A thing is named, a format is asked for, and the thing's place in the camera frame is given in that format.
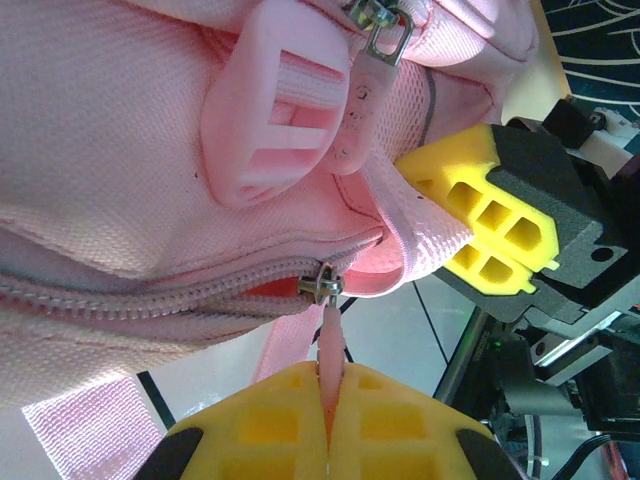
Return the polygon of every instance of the zipper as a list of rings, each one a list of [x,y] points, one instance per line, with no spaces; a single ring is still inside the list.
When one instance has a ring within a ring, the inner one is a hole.
[[[313,303],[322,305],[329,298],[329,306],[335,307],[338,295],[344,292],[344,278],[330,263],[323,263],[315,277],[300,277],[298,292],[311,294]]]
[[[332,265],[331,272],[346,271],[359,252],[375,245],[377,241],[368,240],[365,244],[333,255],[325,264]],[[250,310],[249,313],[238,313],[276,317],[302,311],[315,301],[314,298],[320,298],[309,296],[309,282],[311,278],[315,281],[318,277],[316,283],[323,286],[325,275],[326,269],[323,270],[322,262],[308,257],[293,257],[263,264],[247,273],[143,294],[97,294],[0,275],[0,302],[10,308],[40,315],[117,321],[159,318],[198,309],[202,309],[203,313],[215,314],[225,304],[238,300],[235,310],[244,310],[243,302]],[[260,285],[287,278],[298,278],[299,289],[295,297],[241,295]]]

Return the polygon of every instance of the floor tile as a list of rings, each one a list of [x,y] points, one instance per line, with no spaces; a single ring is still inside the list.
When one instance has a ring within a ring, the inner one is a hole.
[[[474,304],[435,275],[429,275],[415,283],[442,348],[450,359],[469,322]]]
[[[412,284],[384,297],[359,299],[342,325],[357,363],[433,393],[446,365]]]
[[[0,412],[0,478],[57,480],[58,472],[19,408]]]
[[[249,386],[271,324],[151,370],[176,421]]]

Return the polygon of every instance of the zipper slider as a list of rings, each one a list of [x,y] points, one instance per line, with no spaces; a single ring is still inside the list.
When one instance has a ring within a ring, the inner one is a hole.
[[[398,17],[389,7],[395,7],[396,0],[355,0],[347,5],[349,18],[360,30],[369,30],[374,25],[382,28],[393,27]]]
[[[318,275],[314,277],[300,277],[298,279],[298,293],[313,295],[313,303],[322,305],[329,297],[329,305],[335,307],[338,295],[344,291],[344,278],[339,276],[332,265],[323,263]]]

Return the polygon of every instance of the zipper teeth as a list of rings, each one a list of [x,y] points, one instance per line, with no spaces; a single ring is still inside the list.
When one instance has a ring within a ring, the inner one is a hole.
[[[28,308],[45,315],[84,319],[137,320],[172,315],[197,308],[205,300],[225,300],[242,291],[283,278],[313,275],[320,263],[292,259],[258,268],[250,273],[182,287],[169,292],[142,295],[95,294],[43,287],[12,277],[0,277],[0,298],[14,308]]]

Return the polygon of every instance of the metal ring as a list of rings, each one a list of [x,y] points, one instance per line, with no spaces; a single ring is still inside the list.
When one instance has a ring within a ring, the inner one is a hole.
[[[409,40],[411,39],[411,33],[413,32],[413,20],[407,12],[399,7],[389,7],[389,10],[395,13],[399,18],[404,20],[404,30],[402,32],[400,40],[398,41],[398,44],[396,45],[395,50],[389,54],[382,53],[380,50],[378,50],[376,44],[378,42],[378,37],[380,36],[380,31],[382,30],[382,27],[380,25],[375,25],[373,27],[371,35],[369,35],[367,44],[365,45],[364,49],[368,55],[371,55],[372,57],[377,58],[378,60],[382,60],[383,62],[395,67],[402,58],[404,49],[407,48]]]

